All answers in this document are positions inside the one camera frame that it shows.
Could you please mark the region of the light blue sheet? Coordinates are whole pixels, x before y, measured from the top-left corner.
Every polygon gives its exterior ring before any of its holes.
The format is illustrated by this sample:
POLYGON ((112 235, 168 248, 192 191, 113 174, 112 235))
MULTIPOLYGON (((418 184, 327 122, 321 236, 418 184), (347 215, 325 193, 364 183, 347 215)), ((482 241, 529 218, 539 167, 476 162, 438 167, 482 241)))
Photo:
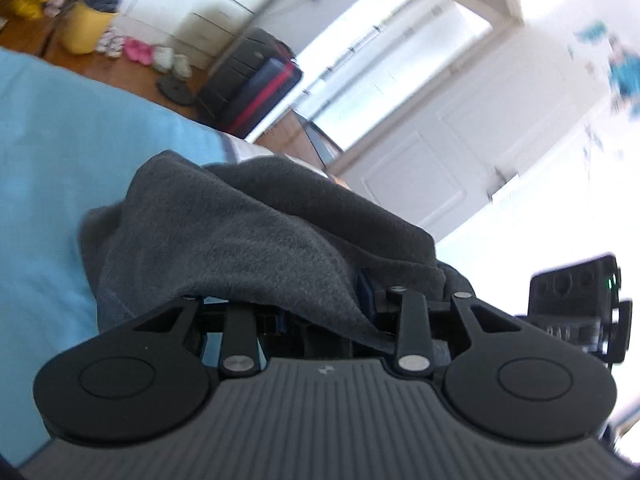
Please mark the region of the light blue sheet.
POLYGON ((48 438, 32 398, 38 370, 98 331, 78 248, 84 214, 121 200, 162 151, 200 165, 233 153, 165 107, 11 50, 0 107, 1 454, 18 465, 48 438))

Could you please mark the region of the pink slippers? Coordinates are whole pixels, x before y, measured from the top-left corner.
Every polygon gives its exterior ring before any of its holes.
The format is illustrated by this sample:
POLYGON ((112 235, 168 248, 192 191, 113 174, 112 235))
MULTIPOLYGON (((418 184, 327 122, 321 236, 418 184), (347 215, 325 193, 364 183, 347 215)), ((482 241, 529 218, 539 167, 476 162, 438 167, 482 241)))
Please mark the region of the pink slippers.
POLYGON ((150 66, 152 63, 153 48, 143 41, 127 37, 122 52, 131 62, 136 62, 143 66, 150 66))

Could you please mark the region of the yellow bucket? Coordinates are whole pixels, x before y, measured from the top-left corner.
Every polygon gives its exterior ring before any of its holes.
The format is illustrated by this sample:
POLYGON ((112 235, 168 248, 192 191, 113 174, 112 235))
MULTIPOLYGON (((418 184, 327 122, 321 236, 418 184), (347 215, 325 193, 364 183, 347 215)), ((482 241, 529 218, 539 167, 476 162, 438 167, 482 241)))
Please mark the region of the yellow bucket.
POLYGON ((91 53, 118 14, 122 0, 75 0, 66 14, 60 43, 70 54, 91 53))

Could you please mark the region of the white door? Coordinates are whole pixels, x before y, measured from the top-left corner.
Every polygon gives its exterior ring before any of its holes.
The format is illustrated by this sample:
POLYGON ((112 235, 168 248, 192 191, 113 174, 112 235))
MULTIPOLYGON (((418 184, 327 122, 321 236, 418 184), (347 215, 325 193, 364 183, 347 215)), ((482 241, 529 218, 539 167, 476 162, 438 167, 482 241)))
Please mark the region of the white door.
POLYGON ((498 40, 361 142, 338 173, 356 193, 442 240, 533 166, 606 85, 534 28, 498 40))

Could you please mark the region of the dark grey garment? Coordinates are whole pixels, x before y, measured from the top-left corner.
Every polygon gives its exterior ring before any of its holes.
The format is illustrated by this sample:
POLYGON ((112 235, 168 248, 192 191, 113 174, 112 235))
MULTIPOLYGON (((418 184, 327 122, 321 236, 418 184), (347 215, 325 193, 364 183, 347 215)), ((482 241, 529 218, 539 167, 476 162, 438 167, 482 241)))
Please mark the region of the dark grey garment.
POLYGON ((79 245, 101 332, 202 296, 275 306, 388 353, 359 307, 360 273, 434 301, 471 287, 430 234, 278 156, 198 166, 160 153, 124 200, 86 214, 79 245))

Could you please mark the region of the white patterned bed cover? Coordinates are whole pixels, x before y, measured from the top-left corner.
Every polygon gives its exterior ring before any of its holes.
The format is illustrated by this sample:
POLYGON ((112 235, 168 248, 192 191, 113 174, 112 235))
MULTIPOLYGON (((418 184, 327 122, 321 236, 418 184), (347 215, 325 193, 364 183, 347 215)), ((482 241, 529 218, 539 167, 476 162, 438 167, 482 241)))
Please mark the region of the white patterned bed cover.
POLYGON ((255 145, 251 143, 247 143, 244 140, 238 139, 235 136, 230 136, 228 133, 224 133, 224 137, 226 138, 226 142, 230 146, 230 155, 228 156, 228 160, 233 160, 236 164, 239 162, 246 162, 247 160, 257 158, 257 157, 268 157, 268 156, 278 156, 281 158, 286 158, 291 162, 295 162, 297 165, 307 168, 310 171, 315 172, 316 174, 321 174, 322 177, 325 177, 334 183, 341 185, 343 188, 347 188, 349 190, 349 186, 346 182, 339 179, 338 177, 332 176, 328 172, 318 169, 315 166, 312 166, 309 162, 304 162, 303 160, 296 158, 287 154, 280 154, 270 151, 269 148, 264 148, 260 145, 255 145))

